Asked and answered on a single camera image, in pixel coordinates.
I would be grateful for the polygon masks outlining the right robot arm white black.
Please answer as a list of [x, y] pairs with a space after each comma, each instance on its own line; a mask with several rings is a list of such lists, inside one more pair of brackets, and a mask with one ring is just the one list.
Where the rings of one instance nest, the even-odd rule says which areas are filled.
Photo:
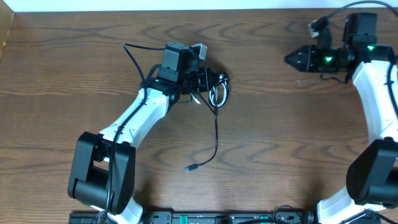
[[381, 210], [397, 208], [397, 55], [376, 37], [377, 15], [347, 16], [343, 46], [334, 48], [327, 16], [308, 25], [315, 45], [285, 56], [300, 72], [347, 74], [363, 106], [368, 147], [349, 166], [345, 186], [317, 203], [314, 223], [378, 223]]

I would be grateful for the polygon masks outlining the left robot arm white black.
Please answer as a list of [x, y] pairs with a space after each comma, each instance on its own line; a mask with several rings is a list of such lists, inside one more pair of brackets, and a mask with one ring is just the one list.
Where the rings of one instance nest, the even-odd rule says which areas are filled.
[[139, 72], [139, 92], [127, 110], [98, 134], [84, 132], [76, 142], [68, 195], [98, 210], [92, 223], [139, 223], [143, 208], [132, 197], [136, 150], [180, 96], [197, 100], [207, 92], [205, 104], [214, 115], [225, 103], [218, 99], [220, 86], [228, 98], [228, 74], [200, 66], [205, 45], [167, 42], [161, 51], [162, 63], [148, 75]]

